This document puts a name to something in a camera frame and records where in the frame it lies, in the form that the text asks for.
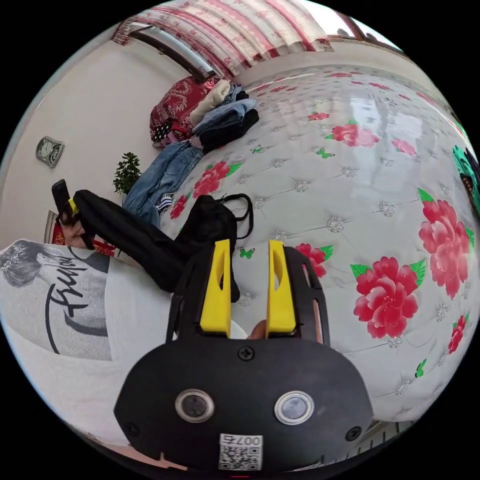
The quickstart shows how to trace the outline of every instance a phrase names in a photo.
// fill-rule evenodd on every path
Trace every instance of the red patterned pillow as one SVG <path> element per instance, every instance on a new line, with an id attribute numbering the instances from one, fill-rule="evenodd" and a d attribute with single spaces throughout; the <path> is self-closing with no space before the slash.
<path id="1" fill-rule="evenodd" d="M 184 131 L 176 131 L 178 140 L 190 138 L 190 131 L 193 125 L 190 122 L 190 113 L 197 108 L 197 105 L 207 96 L 208 92 L 220 80 L 213 76 L 206 82 L 199 84 L 192 76 L 178 81 L 161 99 L 150 114 L 150 138 L 155 142 L 154 136 L 157 127 L 173 120 Z"/>

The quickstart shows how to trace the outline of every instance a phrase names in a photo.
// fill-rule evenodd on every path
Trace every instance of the white folded towel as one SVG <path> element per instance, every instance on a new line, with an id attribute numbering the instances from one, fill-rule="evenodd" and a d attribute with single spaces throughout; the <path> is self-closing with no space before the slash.
<path id="1" fill-rule="evenodd" d="M 196 109 L 190 114 L 190 122 L 196 127 L 204 118 L 205 114 L 211 112 L 218 107 L 229 94 L 230 82 L 228 80 L 220 80 L 208 92 L 206 97 L 196 106 Z"/>

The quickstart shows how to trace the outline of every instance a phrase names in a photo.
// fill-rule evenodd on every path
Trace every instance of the pink curtain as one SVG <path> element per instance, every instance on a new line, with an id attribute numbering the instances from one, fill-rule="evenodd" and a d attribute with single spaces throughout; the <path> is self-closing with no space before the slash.
<path id="1" fill-rule="evenodd" d="M 133 22 L 175 36 L 229 80 L 264 60 L 333 51 L 300 0 L 171 1 L 128 18 L 112 40 L 126 45 Z"/>

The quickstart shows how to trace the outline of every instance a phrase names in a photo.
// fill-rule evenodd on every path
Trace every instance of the potted plant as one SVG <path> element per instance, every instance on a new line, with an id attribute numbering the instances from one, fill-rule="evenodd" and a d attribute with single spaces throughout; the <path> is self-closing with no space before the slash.
<path id="1" fill-rule="evenodd" d="M 122 158 L 116 168 L 113 186 L 116 193 L 128 195 L 142 173 L 139 169 L 139 158 L 135 154 L 129 151 L 124 153 Z"/>

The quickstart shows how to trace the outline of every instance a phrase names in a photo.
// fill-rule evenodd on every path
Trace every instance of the white t-shirt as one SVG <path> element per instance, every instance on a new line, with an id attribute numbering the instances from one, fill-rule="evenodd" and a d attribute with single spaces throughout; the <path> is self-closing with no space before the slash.
<path id="1" fill-rule="evenodd" d="M 88 250 L 18 240 L 0 252 L 11 348 L 64 421 L 128 445 L 113 409 L 132 366 L 165 342 L 170 294 L 142 270 Z M 232 337 L 246 333 L 232 322 Z"/>

